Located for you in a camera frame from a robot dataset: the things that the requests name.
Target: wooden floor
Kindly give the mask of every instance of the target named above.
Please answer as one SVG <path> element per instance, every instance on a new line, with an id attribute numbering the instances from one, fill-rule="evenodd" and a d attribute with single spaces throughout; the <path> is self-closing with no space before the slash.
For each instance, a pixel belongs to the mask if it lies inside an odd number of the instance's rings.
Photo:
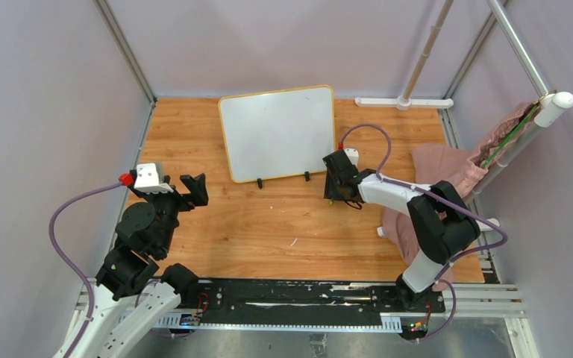
<path id="1" fill-rule="evenodd" d="M 210 203 L 181 213 L 162 268 L 182 263 L 202 277 L 263 277 L 320 280 L 395 280 L 403 270 L 397 248 L 376 234 L 381 207 L 357 211 L 322 198 L 325 174 L 234 183 L 229 175 L 217 99 L 164 98 L 157 103 L 141 163 L 163 162 L 180 192 L 179 175 L 207 176 Z M 361 108 L 335 101 L 336 138 L 358 123 L 375 123 L 392 137 L 383 172 L 414 180 L 411 151 L 426 142 L 444 143 L 435 110 Z M 376 168 L 385 154 L 383 136 L 370 128 L 346 140 L 360 152 L 360 169 Z M 460 282 L 483 282 L 475 255 L 454 267 Z"/>

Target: white wall panel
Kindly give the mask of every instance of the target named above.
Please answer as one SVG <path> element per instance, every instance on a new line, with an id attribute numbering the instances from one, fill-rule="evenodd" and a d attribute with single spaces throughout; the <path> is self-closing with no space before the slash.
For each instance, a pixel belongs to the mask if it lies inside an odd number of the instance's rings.
<path id="1" fill-rule="evenodd" d="M 130 168 L 149 107 L 92 1 L 0 1 L 0 357 L 60 347 L 82 285 L 49 242 L 49 218 Z M 59 242 L 90 276 L 123 197 L 58 219 Z"/>
<path id="2" fill-rule="evenodd" d="M 330 84 L 401 94 L 443 1 L 111 0 L 158 95 L 221 96 Z M 458 0 L 415 89 L 441 96 L 489 13 Z"/>
<path id="3" fill-rule="evenodd" d="M 552 89 L 573 92 L 573 1 L 511 1 L 512 15 Z M 536 98 L 500 28 L 454 99 L 463 144 L 472 148 L 520 101 Z M 486 189 L 482 204 L 512 239 L 499 267 L 521 290 L 541 357 L 573 357 L 573 108 Z"/>

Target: red connector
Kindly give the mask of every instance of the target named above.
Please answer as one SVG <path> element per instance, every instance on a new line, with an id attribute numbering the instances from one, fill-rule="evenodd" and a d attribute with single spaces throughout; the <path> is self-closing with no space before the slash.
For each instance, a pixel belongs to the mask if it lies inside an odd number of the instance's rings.
<path id="1" fill-rule="evenodd" d="M 123 186 L 129 186 L 135 181 L 133 180 L 133 177 L 129 173 L 124 173 L 120 175 L 119 178 L 117 178 L 117 180 L 122 182 Z"/>

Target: green strip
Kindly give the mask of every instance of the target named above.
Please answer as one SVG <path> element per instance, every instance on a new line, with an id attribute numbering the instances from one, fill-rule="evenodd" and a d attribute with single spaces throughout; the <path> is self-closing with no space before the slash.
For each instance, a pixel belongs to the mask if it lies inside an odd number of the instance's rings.
<path id="1" fill-rule="evenodd" d="M 488 159 L 486 159 L 482 162 L 482 164 L 480 165 L 480 168 L 485 169 L 486 166 L 489 165 L 489 163 L 491 163 L 493 161 L 493 159 L 495 159 L 495 157 L 498 156 L 498 154 L 500 154 L 502 149 L 504 149 L 504 146 L 508 142 L 510 142 L 510 140 L 526 125 L 526 123 L 528 123 L 528 121 L 530 120 L 530 117 L 533 115 L 533 113 L 535 113 L 537 111 L 537 108 L 539 108 L 539 105 L 535 104 L 528 111 L 528 114 L 526 115 L 526 117 L 524 117 L 524 119 L 517 125 L 517 127 L 515 127 L 510 133 L 508 133 L 506 138 L 504 138 L 504 140 L 502 140 L 502 142 L 500 143 L 498 148 L 493 152 L 493 154 L 491 154 Z"/>

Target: whiteboard frame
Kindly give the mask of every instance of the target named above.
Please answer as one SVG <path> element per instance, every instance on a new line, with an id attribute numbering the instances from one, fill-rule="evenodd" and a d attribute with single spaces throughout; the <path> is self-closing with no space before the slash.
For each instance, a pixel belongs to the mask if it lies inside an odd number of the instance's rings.
<path id="1" fill-rule="evenodd" d="M 221 103 L 224 100 L 228 100 L 228 99 L 232 99 L 232 98 L 252 97 L 255 95 L 265 95 L 265 94 L 269 94 L 269 93 L 281 93 L 281 92 L 293 92 L 293 91 L 299 91 L 299 90 L 314 90 L 314 89 L 318 89 L 318 88 L 328 88 L 331 91 L 331 114 L 333 117 L 333 151 L 335 151 L 338 148 L 337 138 L 336 138 L 337 128 L 335 125 L 335 91 L 333 90 L 333 87 L 331 87 L 328 84 L 320 84 L 320 85 L 316 85 L 316 86 L 296 87 L 296 88 L 288 88 L 288 89 L 277 89 L 277 90 L 266 91 L 266 92 L 253 92 L 253 93 L 246 93 L 246 94 L 242 94 L 242 95 L 228 95 L 228 96 L 222 97 L 219 100 L 219 103 L 218 103 L 219 119 L 221 121 L 221 131 L 223 133 L 223 141 L 225 142 L 225 154 L 227 155 L 227 159 L 228 159 L 229 176 L 234 183 L 251 183 L 251 182 L 256 181 L 257 179 L 271 180 L 271 179 L 295 177 L 298 175 L 304 175 L 305 172 L 296 172 L 296 173 L 289 174 L 289 175 L 278 175 L 278 176 L 266 177 L 266 178 L 255 178 L 252 180 L 244 180 L 244 181 L 234 179 L 234 175 L 233 175 L 233 172 L 231 170 L 231 161 L 230 161 L 229 148 L 227 145 L 227 136 L 225 135 L 225 125 L 223 124 L 223 115 L 221 112 Z M 318 171 L 310 171 L 309 173 L 315 174 L 315 173 L 324 173 L 324 172 L 326 172 L 325 169 L 318 170 Z"/>

